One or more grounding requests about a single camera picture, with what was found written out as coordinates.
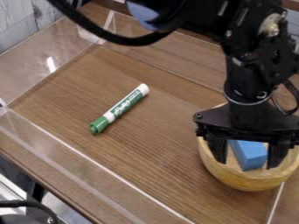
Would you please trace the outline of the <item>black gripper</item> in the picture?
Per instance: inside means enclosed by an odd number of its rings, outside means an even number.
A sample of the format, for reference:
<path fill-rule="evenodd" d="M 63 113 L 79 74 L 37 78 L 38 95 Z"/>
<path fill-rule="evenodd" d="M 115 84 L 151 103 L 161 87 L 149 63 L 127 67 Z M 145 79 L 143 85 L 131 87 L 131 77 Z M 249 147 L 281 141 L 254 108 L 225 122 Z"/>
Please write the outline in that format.
<path fill-rule="evenodd" d="M 222 164 L 229 157 L 226 139 L 270 143 L 268 169 L 282 164 L 290 145 L 299 145 L 299 116 L 284 115 L 269 102 L 250 107 L 226 103 L 195 113 L 193 120 L 197 136 L 206 137 L 210 152 Z"/>

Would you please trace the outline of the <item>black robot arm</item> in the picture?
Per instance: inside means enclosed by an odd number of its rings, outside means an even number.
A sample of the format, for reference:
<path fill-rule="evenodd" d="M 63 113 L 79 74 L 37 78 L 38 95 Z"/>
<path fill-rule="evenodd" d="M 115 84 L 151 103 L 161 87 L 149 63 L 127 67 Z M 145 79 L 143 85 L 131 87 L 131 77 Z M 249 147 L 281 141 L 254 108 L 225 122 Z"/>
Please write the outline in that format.
<path fill-rule="evenodd" d="M 126 0 L 150 31 L 127 37 L 102 28 L 67 0 L 49 3 L 89 32 L 114 44 L 149 46 L 177 30 L 197 32 L 219 43 L 226 55 L 225 95 L 229 103 L 194 115 L 218 162 L 227 162 L 227 142 L 269 144 L 269 169 L 299 145 L 299 42 L 289 31 L 282 0 Z"/>

